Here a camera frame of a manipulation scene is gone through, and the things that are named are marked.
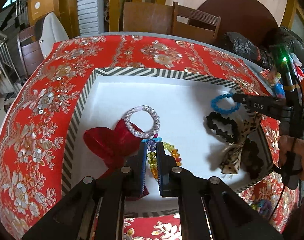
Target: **wooden cabinet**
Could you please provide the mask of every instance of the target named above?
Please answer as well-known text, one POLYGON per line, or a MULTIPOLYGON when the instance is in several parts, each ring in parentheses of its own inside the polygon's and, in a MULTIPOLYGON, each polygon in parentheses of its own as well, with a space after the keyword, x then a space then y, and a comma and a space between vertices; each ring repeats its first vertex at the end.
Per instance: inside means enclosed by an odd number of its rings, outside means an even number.
POLYGON ((44 17, 50 12, 55 13, 70 38, 80 35, 76 0, 28 1, 30 25, 34 25, 38 19, 44 17))

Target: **black plastic bag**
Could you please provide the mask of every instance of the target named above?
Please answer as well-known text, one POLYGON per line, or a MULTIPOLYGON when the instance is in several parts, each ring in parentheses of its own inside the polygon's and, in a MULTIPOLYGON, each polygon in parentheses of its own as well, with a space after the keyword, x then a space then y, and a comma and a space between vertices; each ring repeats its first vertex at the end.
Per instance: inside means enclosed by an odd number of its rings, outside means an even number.
POLYGON ((267 50, 263 47, 258 48, 240 33, 226 33, 222 48, 246 58, 264 69, 271 70, 273 67, 273 60, 268 55, 267 50))
POLYGON ((294 53, 302 62, 301 69, 304 69, 304 42, 293 31, 284 26, 273 29, 267 33, 264 46, 268 48, 270 45, 284 44, 289 53, 294 53))

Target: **silver bangle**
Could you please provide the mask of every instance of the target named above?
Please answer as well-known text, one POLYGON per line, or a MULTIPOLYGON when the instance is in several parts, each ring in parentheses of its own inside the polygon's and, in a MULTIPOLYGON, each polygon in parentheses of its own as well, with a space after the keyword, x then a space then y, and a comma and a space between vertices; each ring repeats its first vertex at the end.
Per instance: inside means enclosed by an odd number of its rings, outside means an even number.
POLYGON ((137 106, 137 107, 132 108, 131 110, 127 111, 124 116, 124 122, 125 122, 126 127, 129 129, 130 133, 132 133, 135 137, 138 137, 138 138, 149 138, 149 137, 155 135, 160 130, 160 118, 159 118, 158 114, 156 113, 156 111, 154 111, 154 109, 149 106, 137 106), (148 112, 154 121, 153 127, 147 132, 139 132, 139 131, 135 130, 133 128, 133 126, 131 125, 130 118, 131 118, 132 114, 134 114, 135 112, 138 112, 138 111, 148 112))

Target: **red floral tablecloth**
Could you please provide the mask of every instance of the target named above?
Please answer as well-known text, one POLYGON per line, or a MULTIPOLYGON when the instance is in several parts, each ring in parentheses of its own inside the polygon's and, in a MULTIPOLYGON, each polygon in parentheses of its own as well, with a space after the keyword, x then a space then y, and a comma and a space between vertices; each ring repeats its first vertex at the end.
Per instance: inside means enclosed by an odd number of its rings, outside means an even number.
MULTIPOLYGON (((76 102, 94 68, 174 69, 234 81, 245 93, 266 95, 242 60, 223 52, 171 39, 131 35, 78 38, 54 45, 10 109, 0 136, 0 220, 21 238, 61 198, 61 171, 67 130, 76 102)), ((279 123, 266 116, 262 127, 272 158, 278 160, 279 123)), ((268 175, 240 196, 252 203, 282 190, 268 175)), ((298 198, 286 189, 273 226, 281 230, 298 198)), ((180 239, 179 219, 171 216, 125 219, 124 237, 180 239)))

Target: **metal bolt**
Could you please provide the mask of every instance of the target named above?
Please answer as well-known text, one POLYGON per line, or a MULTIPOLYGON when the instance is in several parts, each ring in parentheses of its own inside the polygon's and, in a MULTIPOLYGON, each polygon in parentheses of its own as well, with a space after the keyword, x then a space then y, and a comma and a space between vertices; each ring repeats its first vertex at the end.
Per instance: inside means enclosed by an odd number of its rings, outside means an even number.
POLYGON ((92 177, 87 176, 87 177, 84 177, 84 178, 83 178, 83 183, 85 183, 85 184, 89 184, 89 183, 91 183, 92 181, 93 181, 93 178, 92 178, 92 177))
POLYGON ((211 178, 210 178, 210 182, 211 182, 212 184, 217 185, 217 184, 220 183, 220 179, 219 179, 218 177, 211 177, 211 178))
POLYGON ((121 172, 123 173, 129 173, 131 171, 131 168, 128 166, 124 166, 121 168, 121 172))
POLYGON ((175 166, 175 167, 172 168, 172 171, 173 171, 174 173, 180 173, 180 172, 182 171, 182 168, 181 168, 181 167, 178 167, 178 166, 175 166))

